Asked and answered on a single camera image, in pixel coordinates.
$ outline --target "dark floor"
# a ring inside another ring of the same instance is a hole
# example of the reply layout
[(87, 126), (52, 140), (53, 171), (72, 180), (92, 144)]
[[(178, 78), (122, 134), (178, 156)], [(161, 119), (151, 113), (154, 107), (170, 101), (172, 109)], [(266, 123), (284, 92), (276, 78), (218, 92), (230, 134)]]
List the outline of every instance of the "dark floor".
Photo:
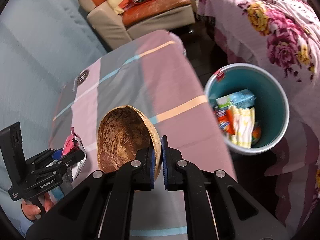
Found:
[[(211, 75), (228, 65), (227, 55), (207, 35), (204, 23), (191, 27), (194, 32), (179, 35), (187, 51), (187, 57), (204, 87)], [(265, 177), (265, 170), (276, 162), (272, 152), (256, 156), (232, 153), (232, 160), (239, 184), (274, 215), (278, 196), (275, 194), (276, 176)]]

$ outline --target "snack packet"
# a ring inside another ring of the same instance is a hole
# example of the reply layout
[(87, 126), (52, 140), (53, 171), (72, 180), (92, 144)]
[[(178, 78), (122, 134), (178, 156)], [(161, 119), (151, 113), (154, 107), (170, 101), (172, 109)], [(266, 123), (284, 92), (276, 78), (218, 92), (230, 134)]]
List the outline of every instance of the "snack packet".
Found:
[(255, 98), (255, 95), (249, 89), (244, 89), (222, 98), (217, 98), (216, 102), (222, 110), (228, 109), (230, 106), (240, 109), (253, 106)]
[(224, 132), (230, 134), (236, 134), (235, 130), (233, 129), (233, 118), (232, 114), (229, 109), (227, 110), (216, 110), (215, 114), (217, 116), (219, 127)]
[(65, 181), (69, 181), (69, 182), (72, 182), (76, 177), (78, 177), (78, 175), (79, 175), (80, 171), (82, 170), (82, 168), (85, 164), (85, 161), (87, 159), (87, 153), (84, 149), (82, 140), (75, 133), (73, 127), (71, 127), (71, 134), (67, 137), (67, 139), (64, 143), (64, 146), (63, 146), (62, 157), (67, 155), (73, 149), (82, 150), (84, 152), (84, 159), (73, 165), (73, 167), (71, 169), (71, 174), (67, 172), (63, 176), (63, 179), (65, 179)]

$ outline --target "human hand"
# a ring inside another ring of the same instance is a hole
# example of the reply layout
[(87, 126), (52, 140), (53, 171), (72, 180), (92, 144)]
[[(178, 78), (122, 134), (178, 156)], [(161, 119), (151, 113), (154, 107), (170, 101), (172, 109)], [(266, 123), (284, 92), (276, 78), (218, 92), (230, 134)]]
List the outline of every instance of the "human hand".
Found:
[[(54, 206), (50, 199), (48, 192), (44, 193), (44, 210), (48, 212)], [(22, 200), (22, 212), (30, 220), (36, 220), (36, 215), (39, 215), (41, 210), (38, 206), (33, 204), (27, 204), (26, 201)]]

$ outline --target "floral bedspread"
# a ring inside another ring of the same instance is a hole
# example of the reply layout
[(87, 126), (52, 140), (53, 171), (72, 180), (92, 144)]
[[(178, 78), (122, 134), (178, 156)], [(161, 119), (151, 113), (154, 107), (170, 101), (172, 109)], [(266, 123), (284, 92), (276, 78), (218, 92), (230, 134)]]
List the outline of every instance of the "floral bedspread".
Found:
[(279, 175), (276, 216), (293, 235), (320, 197), (320, 22), (301, 0), (199, 0), (198, 13), (215, 18), (229, 63), (259, 65), (287, 94), (289, 127), (265, 175)]

